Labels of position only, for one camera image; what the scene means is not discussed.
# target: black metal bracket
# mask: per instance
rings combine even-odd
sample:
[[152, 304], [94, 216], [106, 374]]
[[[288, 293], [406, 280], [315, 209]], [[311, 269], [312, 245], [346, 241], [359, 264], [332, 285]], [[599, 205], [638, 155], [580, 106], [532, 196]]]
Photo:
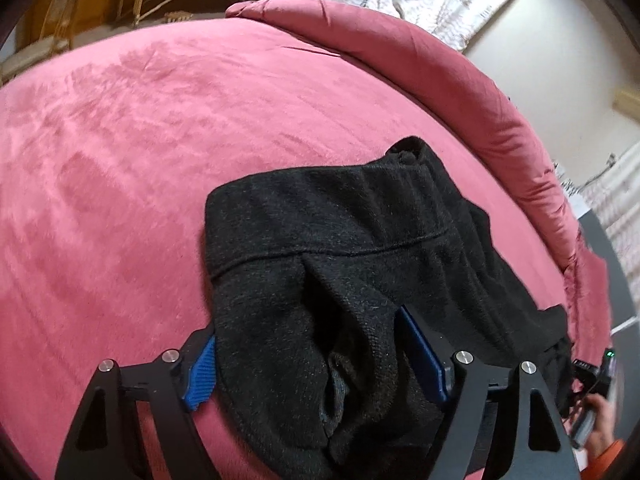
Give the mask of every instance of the black metal bracket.
[[440, 377], [440, 384], [447, 384], [442, 378], [452, 376], [454, 384], [443, 390], [448, 394], [443, 403], [445, 420], [428, 453], [425, 478], [464, 479], [485, 403], [490, 400], [498, 403], [498, 415], [482, 480], [579, 480], [569, 438], [535, 364], [525, 361], [516, 369], [495, 367], [470, 352], [455, 351], [410, 306], [399, 309], [396, 329], [418, 383], [421, 387], [427, 384], [423, 391], [428, 399], [434, 397], [431, 378]]
[[214, 336], [213, 325], [191, 334], [180, 350], [148, 364], [105, 360], [94, 372], [71, 424], [56, 480], [152, 480], [136, 402], [148, 402], [173, 480], [219, 479], [186, 400], [191, 369]]

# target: black fabric garment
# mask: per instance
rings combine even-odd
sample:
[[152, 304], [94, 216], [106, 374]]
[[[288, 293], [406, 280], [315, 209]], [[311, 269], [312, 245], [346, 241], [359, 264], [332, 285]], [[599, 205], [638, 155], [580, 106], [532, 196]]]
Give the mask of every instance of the black fabric garment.
[[214, 190], [206, 259], [217, 387], [242, 437], [285, 479], [424, 477], [442, 414], [396, 349], [402, 304], [485, 363], [535, 362], [566, 407], [564, 310], [537, 310], [494, 250], [488, 216], [416, 137], [364, 166]]

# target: white wall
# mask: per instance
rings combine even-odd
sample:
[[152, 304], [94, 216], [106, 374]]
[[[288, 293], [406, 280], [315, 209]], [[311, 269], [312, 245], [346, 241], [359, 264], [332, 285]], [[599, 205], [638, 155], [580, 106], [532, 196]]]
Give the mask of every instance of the white wall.
[[13, 54], [15, 54], [15, 28], [9, 34], [2, 48], [0, 48], [0, 63]]
[[466, 52], [531, 122], [577, 184], [640, 140], [611, 108], [640, 54], [602, 0], [514, 0]]

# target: pink pillow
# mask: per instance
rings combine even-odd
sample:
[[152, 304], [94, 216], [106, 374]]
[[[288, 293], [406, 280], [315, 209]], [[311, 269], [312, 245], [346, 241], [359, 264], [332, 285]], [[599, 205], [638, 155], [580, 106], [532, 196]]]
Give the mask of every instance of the pink pillow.
[[226, 15], [259, 20], [350, 54], [414, 95], [488, 166], [556, 264], [568, 267], [578, 221], [548, 153], [516, 107], [462, 54], [411, 23], [329, 0], [243, 2]]

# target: blue gripper pad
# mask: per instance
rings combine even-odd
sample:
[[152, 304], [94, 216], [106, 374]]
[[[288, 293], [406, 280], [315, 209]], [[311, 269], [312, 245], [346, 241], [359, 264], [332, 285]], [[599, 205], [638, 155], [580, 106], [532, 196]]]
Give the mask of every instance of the blue gripper pad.
[[201, 402], [209, 400], [216, 386], [216, 337], [213, 336], [189, 370], [187, 391], [182, 400], [194, 412]]
[[404, 352], [414, 370], [415, 378], [418, 379], [420, 389], [429, 402], [441, 406], [449, 400], [444, 370], [409, 311], [402, 306], [398, 313], [402, 320], [399, 328]]

